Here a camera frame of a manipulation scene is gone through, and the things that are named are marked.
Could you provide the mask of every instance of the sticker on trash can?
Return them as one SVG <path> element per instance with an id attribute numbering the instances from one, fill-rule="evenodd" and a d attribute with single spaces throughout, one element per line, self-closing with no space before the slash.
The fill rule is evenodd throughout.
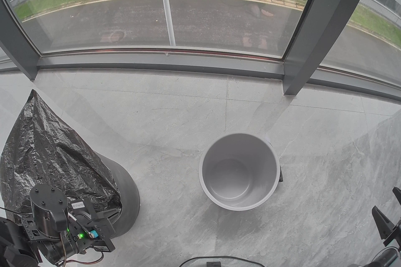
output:
<path id="1" fill-rule="evenodd" d="M 85 205 L 83 204 L 82 201 L 80 201 L 78 203 L 72 203 L 71 206 L 73 207 L 73 209 L 85 208 Z"/>

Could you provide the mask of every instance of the white label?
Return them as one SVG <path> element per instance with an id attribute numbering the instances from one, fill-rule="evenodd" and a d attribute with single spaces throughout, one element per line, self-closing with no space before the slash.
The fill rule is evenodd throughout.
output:
<path id="1" fill-rule="evenodd" d="M 78 203 L 72 203 L 71 205 L 72 205 L 73 209 L 85 208 L 85 205 L 83 204 L 82 201 L 80 201 Z"/>
<path id="2" fill-rule="evenodd" d="M 94 247 L 101 251 L 109 251 L 109 249 L 106 246 L 94 246 Z"/>

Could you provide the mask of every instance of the gray metal window frame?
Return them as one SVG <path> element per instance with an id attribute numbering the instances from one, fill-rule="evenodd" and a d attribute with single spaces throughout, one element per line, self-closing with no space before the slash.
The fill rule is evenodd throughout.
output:
<path id="1" fill-rule="evenodd" d="M 256 56 L 252 59 L 251 54 L 245 58 L 218 51 L 187 54 L 174 47 L 162 51 L 116 49 L 112 53 L 85 51 L 40 56 L 9 5 L 5 0 L 1 2 L 0 46 L 12 62 L 0 63 L 0 72 L 14 71 L 15 63 L 31 80 L 35 79 L 38 69 L 156 69 L 281 79 L 284 94 L 291 95 L 296 95 L 306 83 L 310 83 L 401 101 L 401 88 L 319 67 L 359 0 L 308 0 L 281 61 Z"/>

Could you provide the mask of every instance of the black object behind trash can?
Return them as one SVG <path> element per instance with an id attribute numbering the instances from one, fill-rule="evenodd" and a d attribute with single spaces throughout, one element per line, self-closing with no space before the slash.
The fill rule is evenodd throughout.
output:
<path id="1" fill-rule="evenodd" d="M 4 146 L 0 190 L 5 207 L 30 212 L 29 192 L 35 184 L 57 187 L 70 200 L 88 197 L 110 221 L 114 237 L 126 233 L 140 206 L 138 189 L 116 162 L 95 153 L 32 90 Z M 8 219 L 19 217 L 7 213 Z"/>

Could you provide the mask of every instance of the manhole cover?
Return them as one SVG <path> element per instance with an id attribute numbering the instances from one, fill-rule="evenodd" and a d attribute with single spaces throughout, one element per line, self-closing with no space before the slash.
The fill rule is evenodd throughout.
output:
<path id="1" fill-rule="evenodd" d="M 110 42 L 118 42 L 124 38 L 124 35 L 123 31 L 116 31 L 110 36 Z"/>

